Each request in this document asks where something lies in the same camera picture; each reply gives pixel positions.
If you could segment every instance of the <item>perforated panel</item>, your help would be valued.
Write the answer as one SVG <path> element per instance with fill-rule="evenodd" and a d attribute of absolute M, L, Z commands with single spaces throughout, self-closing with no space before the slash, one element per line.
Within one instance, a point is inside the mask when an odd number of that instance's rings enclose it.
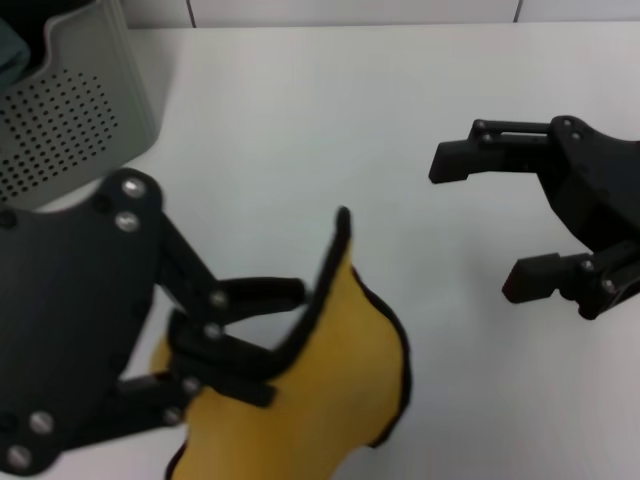
<path fill-rule="evenodd" d="M 22 209 L 109 173 L 158 136 L 119 0 L 53 17 L 43 33 L 45 62 L 0 95 L 0 202 Z"/>
<path fill-rule="evenodd" d="M 118 128 L 100 79 L 66 69 L 4 96 L 0 117 L 3 202 L 106 152 Z"/>

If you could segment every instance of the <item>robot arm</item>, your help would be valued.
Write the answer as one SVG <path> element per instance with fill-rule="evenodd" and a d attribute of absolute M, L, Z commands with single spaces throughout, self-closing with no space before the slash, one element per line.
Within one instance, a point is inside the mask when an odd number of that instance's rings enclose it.
<path fill-rule="evenodd" d="M 30 476 L 65 450 L 176 425 L 203 386 L 259 407 L 242 374 L 270 352 L 230 323 L 305 302 L 298 279 L 221 281 L 162 212 L 156 182 L 120 170 L 76 207 L 0 212 L 0 470 Z M 174 300 L 165 372 L 121 381 L 152 304 Z"/>
<path fill-rule="evenodd" d="M 518 260 L 503 292 L 513 303 L 558 289 L 593 320 L 640 291 L 640 148 L 574 117 L 550 124 L 476 120 L 466 140 L 441 143 L 433 183 L 481 172 L 535 173 L 553 211 L 593 254 Z"/>

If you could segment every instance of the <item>metal screw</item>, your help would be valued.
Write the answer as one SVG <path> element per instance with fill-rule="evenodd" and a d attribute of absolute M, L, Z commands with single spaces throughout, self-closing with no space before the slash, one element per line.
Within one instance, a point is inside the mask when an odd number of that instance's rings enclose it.
<path fill-rule="evenodd" d="M 14 445 L 7 451 L 7 463 L 14 470 L 26 470 L 31 466 L 31 452 L 25 447 Z"/>
<path fill-rule="evenodd" d="M 587 272 L 593 272 L 593 269 L 595 268 L 591 260 L 585 260 L 584 262 L 580 263 L 580 266 Z"/>
<path fill-rule="evenodd" d="M 196 377 L 187 377 L 182 381 L 182 388 L 187 395 L 197 395 L 202 389 L 202 384 Z"/>
<path fill-rule="evenodd" d="M 167 425 L 178 425 L 182 421 L 182 411 L 176 407 L 167 408 L 162 413 L 162 419 Z"/>
<path fill-rule="evenodd" d="M 223 309 L 227 308 L 227 305 L 229 305 L 229 298 L 222 290 L 216 290 L 213 292 L 209 297 L 209 300 L 211 301 L 211 305 L 216 308 Z"/>
<path fill-rule="evenodd" d="M 204 336 L 209 340 L 218 340 L 222 336 L 224 336 L 223 328 L 217 323 L 207 323 L 204 326 Z"/>
<path fill-rule="evenodd" d="M 142 180 L 131 177 L 122 183 L 122 190 L 131 198 L 142 198 L 147 193 L 147 187 Z"/>
<path fill-rule="evenodd" d="M 120 212 L 116 215 L 116 225 L 123 232 L 131 233 L 140 228 L 140 220 L 134 213 Z"/>
<path fill-rule="evenodd" d="M 616 286 L 614 285 L 614 283 L 611 280 L 603 280 L 602 281 L 602 288 L 604 288 L 608 293 L 615 293 L 616 292 Z"/>
<path fill-rule="evenodd" d="M 37 435 L 51 435 L 55 427 L 53 417 L 47 412 L 34 412 L 29 417 L 29 427 Z"/>

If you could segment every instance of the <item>black edge trim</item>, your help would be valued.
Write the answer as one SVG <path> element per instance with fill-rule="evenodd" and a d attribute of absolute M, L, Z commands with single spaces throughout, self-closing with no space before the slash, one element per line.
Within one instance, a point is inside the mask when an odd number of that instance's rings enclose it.
<path fill-rule="evenodd" d="M 272 352 L 268 361 L 245 365 L 236 373 L 254 381 L 266 381 L 281 375 L 296 362 L 318 324 L 350 240 L 351 213 L 346 207 L 341 207 L 336 215 L 336 232 L 333 242 L 318 277 L 314 294 L 302 318 L 283 343 Z"/>
<path fill-rule="evenodd" d="M 373 293 L 369 288 L 362 282 L 360 275 L 355 268 L 351 269 L 353 272 L 353 276 L 355 277 L 358 285 L 362 288 L 365 297 L 367 300 L 373 305 L 382 315 L 387 317 L 391 322 L 391 325 L 398 332 L 398 337 L 400 337 L 400 344 L 402 346 L 402 360 L 403 360 L 403 368 L 402 368 L 402 392 L 400 393 L 400 408 L 398 410 L 398 414 L 391 420 L 391 423 L 387 425 L 382 434 L 369 446 L 371 448 L 378 448 L 384 442 L 386 442 L 393 429 L 396 427 L 402 415 L 404 415 L 405 410 L 409 406 L 411 401 L 411 390 L 413 387 L 413 375 L 411 373 L 411 346 L 409 345 L 409 338 L 407 337 L 407 332 L 404 327 L 400 323 L 398 316 L 395 312 L 387 305 L 384 300 L 378 297 L 375 293 Z"/>
<path fill-rule="evenodd" d="M 184 455 L 184 452 L 186 450 L 187 450 L 187 442 L 182 444 L 182 446 L 180 447 L 180 450 L 176 452 L 176 454 L 173 456 L 173 458 L 169 462 L 169 465 L 167 465 L 167 470 L 164 474 L 165 480 L 171 480 L 171 477 L 173 477 L 173 473 L 176 471 L 176 468 L 178 467 L 178 463 L 182 459 L 182 456 Z"/>

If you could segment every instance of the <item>yellow cloth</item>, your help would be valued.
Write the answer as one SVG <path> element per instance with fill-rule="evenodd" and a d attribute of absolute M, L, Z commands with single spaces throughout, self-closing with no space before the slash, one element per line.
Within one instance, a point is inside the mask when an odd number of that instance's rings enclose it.
<path fill-rule="evenodd" d="M 205 388 L 190 405 L 187 449 L 172 480 L 326 480 L 404 408 L 398 330 L 367 299 L 343 252 L 318 323 L 258 408 Z M 166 366 L 164 343 L 155 370 Z"/>

